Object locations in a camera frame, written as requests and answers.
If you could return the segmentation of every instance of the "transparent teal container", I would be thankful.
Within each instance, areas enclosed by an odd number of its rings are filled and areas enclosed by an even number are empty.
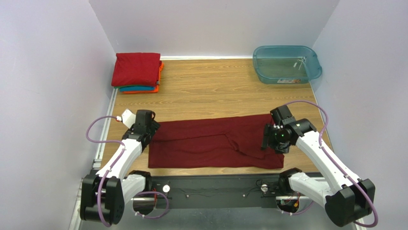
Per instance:
[[[317,54],[306,46],[261,46],[252,61],[265,84],[308,83],[322,74]]]

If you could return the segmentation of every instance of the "wooden table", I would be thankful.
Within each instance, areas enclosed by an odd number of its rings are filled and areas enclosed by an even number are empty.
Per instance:
[[[160,91],[146,94],[118,92],[113,115],[128,108],[133,112],[148,109],[156,113],[156,120],[175,121],[231,116],[266,114],[293,100],[316,102],[310,84],[267,85],[258,80],[251,59],[229,60],[168,60],[164,61]],[[289,106],[297,118],[307,118],[320,130],[323,122],[317,108],[306,103]],[[120,139],[126,127],[111,122],[108,139]],[[327,135],[324,141],[329,144]],[[102,166],[118,149],[118,144],[106,144]],[[312,161],[296,146],[285,154],[284,168],[267,170],[256,167],[150,169],[147,167],[148,148],[139,156],[130,170],[142,170],[152,175],[214,175],[279,173],[297,167],[304,172],[317,172]]]

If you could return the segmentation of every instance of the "sticker on bin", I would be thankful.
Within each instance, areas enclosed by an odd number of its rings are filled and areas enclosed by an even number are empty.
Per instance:
[[[300,79],[279,79],[278,83],[283,84],[300,83]]]

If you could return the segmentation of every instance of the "dark red cloth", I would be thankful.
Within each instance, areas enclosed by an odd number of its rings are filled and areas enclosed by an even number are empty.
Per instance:
[[[271,115],[160,122],[149,145],[149,168],[283,168],[283,154],[261,150]]]
[[[116,54],[112,86],[144,85],[155,87],[159,80],[160,54],[119,53]]]

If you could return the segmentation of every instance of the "wall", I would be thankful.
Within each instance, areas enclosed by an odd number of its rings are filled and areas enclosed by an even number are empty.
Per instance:
[[[68,229],[114,51],[84,0],[1,1],[0,31],[1,229]]]
[[[90,0],[115,52],[251,56],[312,46],[339,0]]]
[[[313,49],[334,151],[376,185],[377,229],[405,229],[408,1],[342,0]]]

